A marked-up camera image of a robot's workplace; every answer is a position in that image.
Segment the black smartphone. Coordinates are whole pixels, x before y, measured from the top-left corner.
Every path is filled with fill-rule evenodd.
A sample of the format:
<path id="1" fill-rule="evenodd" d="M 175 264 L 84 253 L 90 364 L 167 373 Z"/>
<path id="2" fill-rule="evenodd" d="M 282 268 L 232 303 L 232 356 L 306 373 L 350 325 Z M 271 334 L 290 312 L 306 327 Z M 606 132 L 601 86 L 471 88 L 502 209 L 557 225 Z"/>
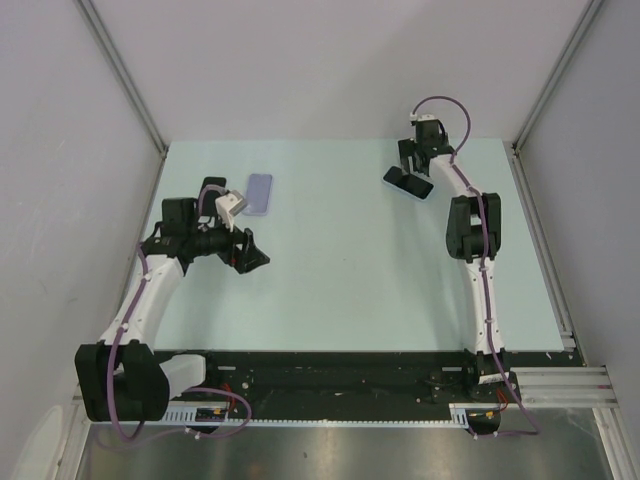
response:
<path id="1" fill-rule="evenodd" d="M 225 177 L 205 177 L 201 185 L 199 197 L 204 198 L 209 192 L 225 195 L 227 192 L 226 185 L 227 179 Z"/>

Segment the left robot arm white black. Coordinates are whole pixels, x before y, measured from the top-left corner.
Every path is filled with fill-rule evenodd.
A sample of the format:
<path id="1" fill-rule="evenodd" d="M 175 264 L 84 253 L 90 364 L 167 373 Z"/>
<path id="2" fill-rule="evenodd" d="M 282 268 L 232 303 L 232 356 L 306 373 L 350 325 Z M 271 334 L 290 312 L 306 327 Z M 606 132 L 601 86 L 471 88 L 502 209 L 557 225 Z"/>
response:
<path id="1" fill-rule="evenodd" d="M 221 376 L 198 354 L 161 361 L 154 353 L 171 297 L 200 257 L 217 256 L 239 274 L 269 263 L 236 216 L 246 200 L 236 190 L 204 187 L 196 198 L 165 199 L 162 217 L 137 254 L 140 267 L 100 339 L 81 345 L 75 367 L 86 413 L 94 422 L 158 421 L 170 400 L 189 390 L 214 397 Z"/>

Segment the lilac phone case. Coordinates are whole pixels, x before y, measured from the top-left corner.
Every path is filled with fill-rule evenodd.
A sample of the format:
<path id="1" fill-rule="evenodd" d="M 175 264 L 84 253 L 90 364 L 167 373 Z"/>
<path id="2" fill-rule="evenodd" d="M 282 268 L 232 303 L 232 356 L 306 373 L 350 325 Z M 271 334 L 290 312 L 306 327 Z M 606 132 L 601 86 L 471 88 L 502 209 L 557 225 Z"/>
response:
<path id="1" fill-rule="evenodd" d="M 265 216 L 268 213 L 273 177 L 270 174 L 253 173 L 248 177 L 245 199 L 247 216 Z"/>

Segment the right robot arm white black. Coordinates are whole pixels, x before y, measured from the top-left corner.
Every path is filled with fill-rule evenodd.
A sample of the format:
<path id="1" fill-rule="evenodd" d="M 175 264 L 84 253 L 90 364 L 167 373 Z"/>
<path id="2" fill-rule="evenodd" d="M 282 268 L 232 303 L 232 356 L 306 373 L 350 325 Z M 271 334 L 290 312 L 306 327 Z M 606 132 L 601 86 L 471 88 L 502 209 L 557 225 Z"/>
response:
<path id="1" fill-rule="evenodd" d="M 398 142 L 398 167 L 385 181 L 417 200 L 426 200 L 443 187 L 446 191 L 444 242 L 447 254 L 460 267 L 472 333 L 464 347 L 470 370 L 461 376 L 463 393 L 484 401 L 498 384 L 510 387 L 504 364 L 504 341 L 497 319 L 494 267 L 501 247 L 501 198 L 483 193 L 456 163 L 444 124 L 437 117 L 412 113 L 413 136 Z"/>

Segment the black phone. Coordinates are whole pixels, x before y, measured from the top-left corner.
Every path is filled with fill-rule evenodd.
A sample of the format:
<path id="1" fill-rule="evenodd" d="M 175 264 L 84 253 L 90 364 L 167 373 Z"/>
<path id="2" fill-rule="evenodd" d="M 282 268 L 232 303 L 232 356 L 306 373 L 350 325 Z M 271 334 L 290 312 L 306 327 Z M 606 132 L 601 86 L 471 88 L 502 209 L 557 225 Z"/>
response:
<path id="1" fill-rule="evenodd" d="M 425 200 L 434 189 L 434 185 L 414 174 L 407 173 L 398 166 L 390 167 L 382 177 L 387 185 L 417 200 Z"/>

